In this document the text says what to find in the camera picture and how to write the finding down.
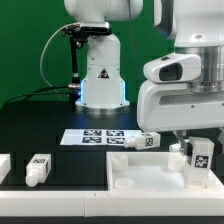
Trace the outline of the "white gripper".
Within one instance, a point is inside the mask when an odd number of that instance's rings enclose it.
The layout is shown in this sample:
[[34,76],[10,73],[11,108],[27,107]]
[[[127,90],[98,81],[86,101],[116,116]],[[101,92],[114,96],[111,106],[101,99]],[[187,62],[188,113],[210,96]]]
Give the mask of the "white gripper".
[[[139,91],[137,123],[144,132],[175,131],[188,163],[184,130],[224,127],[224,92],[193,93],[187,83],[154,84],[147,80]],[[224,128],[220,128],[217,140],[218,154],[222,155]]]

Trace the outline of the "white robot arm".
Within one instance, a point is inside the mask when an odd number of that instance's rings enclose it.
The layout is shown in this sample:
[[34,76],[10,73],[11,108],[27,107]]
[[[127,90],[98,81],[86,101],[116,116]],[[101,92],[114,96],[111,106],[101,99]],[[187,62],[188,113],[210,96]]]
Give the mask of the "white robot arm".
[[[64,0],[88,43],[87,75],[77,104],[114,110],[129,104],[120,77],[120,41],[111,21],[137,17],[143,0]],[[154,25],[174,52],[148,62],[137,101],[142,131],[224,127],[224,0],[154,0]]]

